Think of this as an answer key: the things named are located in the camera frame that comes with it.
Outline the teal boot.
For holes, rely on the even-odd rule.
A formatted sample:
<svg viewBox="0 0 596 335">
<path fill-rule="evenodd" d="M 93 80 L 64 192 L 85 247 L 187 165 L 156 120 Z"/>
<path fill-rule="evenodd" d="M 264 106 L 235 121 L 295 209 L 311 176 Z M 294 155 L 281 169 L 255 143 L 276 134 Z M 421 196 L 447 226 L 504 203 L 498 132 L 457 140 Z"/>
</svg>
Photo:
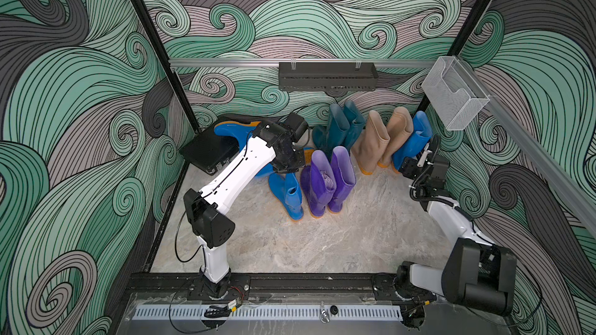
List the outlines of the teal boot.
<svg viewBox="0 0 596 335">
<path fill-rule="evenodd" d="M 313 128 L 314 145 L 317 149 L 322 150 L 327 158 L 330 159 L 333 149 L 344 143 L 349 128 L 350 123 L 341 106 L 337 103 L 331 104 L 327 126 L 316 126 Z"/>
<path fill-rule="evenodd" d="M 357 108 L 355 102 L 352 100 L 345 102 L 343 113 L 346 119 L 349 121 L 349 129 L 346 133 L 343 146 L 347 150 L 351 150 L 355 142 L 359 139 L 364 126 L 366 125 L 366 119 Z"/>
</svg>

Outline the beige boot back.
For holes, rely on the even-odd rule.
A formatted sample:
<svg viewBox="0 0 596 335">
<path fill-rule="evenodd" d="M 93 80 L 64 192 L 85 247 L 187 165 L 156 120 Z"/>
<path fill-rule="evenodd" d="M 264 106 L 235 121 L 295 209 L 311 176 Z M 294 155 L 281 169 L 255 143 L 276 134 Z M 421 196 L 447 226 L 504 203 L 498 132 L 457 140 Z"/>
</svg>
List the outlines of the beige boot back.
<svg viewBox="0 0 596 335">
<path fill-rule="evenodd" d="M 352 147 L 352 154 L 364 175 L 372 175 L 390 142 L 383 120 L 376 110 L 369 112 L 366 127 Z"/>
</svg>

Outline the small blue boot orange sole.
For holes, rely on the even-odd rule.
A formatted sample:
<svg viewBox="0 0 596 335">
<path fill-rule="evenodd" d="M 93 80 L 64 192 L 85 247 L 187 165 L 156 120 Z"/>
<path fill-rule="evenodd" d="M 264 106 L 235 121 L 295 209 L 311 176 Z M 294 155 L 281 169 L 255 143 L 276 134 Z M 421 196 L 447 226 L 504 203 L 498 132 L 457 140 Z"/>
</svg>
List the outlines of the small blue boot orange sole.
<svg viewBox="0 0 596 335">
<path fill-rule="evenodd" d="M 304 148 L 304 162 L 306 165 L 310 165 L 312 161 L 313 153 L 315 152 L 315 148 L 313 147 L 305 147 Z"/>
</svg>

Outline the teal boot back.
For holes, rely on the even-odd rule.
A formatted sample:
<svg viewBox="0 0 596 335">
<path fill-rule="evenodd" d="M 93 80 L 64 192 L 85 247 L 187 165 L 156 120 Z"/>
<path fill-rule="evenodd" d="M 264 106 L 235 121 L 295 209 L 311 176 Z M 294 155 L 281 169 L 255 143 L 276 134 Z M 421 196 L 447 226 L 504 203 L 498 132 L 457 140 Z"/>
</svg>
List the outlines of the teal boot back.
<svg viewBox="0 0 596 335">
<path fill-rule="evenodd" d="M 350 123 L 341 106 L 337 103 L 331 104 L 327 126 L 316 126 L 313 128 L 314 145 L 317 149 L 322 150 L 327 158 L 330 159 L 333 149 L 344 143 L 349 128 Z"/>
</svg>

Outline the purple boot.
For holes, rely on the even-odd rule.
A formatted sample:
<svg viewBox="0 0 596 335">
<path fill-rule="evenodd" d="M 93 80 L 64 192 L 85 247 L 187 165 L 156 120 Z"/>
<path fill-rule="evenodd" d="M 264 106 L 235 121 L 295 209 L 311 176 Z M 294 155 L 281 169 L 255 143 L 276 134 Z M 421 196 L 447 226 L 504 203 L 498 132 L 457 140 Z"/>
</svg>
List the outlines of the purple boot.
<svg viewBox="0 0 596 335">
<path fill-rule="evenodd" d="M 332 151 L 332 171 L 335 176 L 336 189 L 328 207 L 331 212 L 339 213 L 343 203 L 356 185 L 356 177 L 348 150 L 343 146 Z"/>
<path fill-rule="evenodd" d="M 322 150 L 312 153 L 310 164 L 300 175 L 300 184 L 306 195 L 310 214 L 315 218 L 323 217 L 337 184 L 331 163 Z"/>
</svg>

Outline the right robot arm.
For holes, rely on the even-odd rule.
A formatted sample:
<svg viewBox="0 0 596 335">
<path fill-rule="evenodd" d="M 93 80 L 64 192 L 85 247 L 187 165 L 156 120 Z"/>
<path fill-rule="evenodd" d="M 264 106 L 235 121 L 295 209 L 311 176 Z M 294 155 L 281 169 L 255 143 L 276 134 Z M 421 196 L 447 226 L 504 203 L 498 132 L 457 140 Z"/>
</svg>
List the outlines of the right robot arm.
<svg viewBox="0 0 596 335">
<path fill-rule="evenodd" d="M 431 293 L 469 310 L 507 316 L 513 309 L 517 257 L 481 232 L 445 190 L 449 162 L 439 154 L 440 144 L 440 136 L 433 136 L 422 154 L 405 159 L 402 170 L 413 181 L 411 199 L 440 226 L 451 252 L 443 268 L 403 262 L 394 288 L 403 299 Z"/>
</svg>

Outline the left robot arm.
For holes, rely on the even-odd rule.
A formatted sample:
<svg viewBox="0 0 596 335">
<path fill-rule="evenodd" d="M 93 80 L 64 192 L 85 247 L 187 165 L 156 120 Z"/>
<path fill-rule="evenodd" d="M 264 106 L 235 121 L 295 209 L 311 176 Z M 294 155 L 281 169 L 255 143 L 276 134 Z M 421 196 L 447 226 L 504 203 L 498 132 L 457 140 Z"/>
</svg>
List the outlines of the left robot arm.
<svg viewBox="0 0 596 335">
<path fill-rule="evenodd" d="M 308 132 L 308 125 L 302 116 L 290 113 L 280 123 L 224 121 L 215 126 L 215 131 L 236 139 L 239 153 L 200 191 L 187 191 L 184 203 L 187 220 L 203 249 L 204 291 L 212 298 L 220 298 L 226 295 L 231 279 L 227 242 L 235 224 L 227 213 L 254 177 L 268 175 L 272 193 L 292 220 L 304 216 L 296 174 L 306 161 L 304 149 L 295 144 Z"/>
</svg>

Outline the large blue boot front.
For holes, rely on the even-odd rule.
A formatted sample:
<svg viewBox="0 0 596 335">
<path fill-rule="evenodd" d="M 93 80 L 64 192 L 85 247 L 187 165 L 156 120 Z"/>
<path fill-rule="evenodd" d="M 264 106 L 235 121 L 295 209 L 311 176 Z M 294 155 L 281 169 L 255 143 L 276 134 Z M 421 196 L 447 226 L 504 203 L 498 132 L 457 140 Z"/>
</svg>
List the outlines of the large blue boot front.
<svg viewBox="0 0 596 335">
<path fill-rule="evenodd" d="M 295 173 L 285 175 L 273 173 L 268 179 L 273 195 L 282 203 L 288 216 L 298 221 L 304 217 L 302 192 Z"/>
</svg>

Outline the beige boot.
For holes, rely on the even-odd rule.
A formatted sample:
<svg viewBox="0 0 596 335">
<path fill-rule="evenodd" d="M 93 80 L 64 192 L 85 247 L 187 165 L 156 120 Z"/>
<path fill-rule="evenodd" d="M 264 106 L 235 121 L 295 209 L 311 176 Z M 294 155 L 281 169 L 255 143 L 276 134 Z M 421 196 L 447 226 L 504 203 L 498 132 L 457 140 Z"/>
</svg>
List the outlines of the beige boot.
<svg viewBox="0 0 596 335">
<path fill-rule="evenodd" d="M 392 162 L 393 154 L 402 148 L 408 138 L 414 132 L 413 119 L 411 113 L 403 106 L 394 109 L 393 114 L 386 125 L 390 140 L 383 156 L 378 164 L 387 168 Z"/>
<path fill-rule="evenodd" d="M 376 110 L 369 112 L 366 127 L 352 147 L 352 154 L 364 175 L 372 175 L 390 142 L 383 120 Z"/>
</svg>

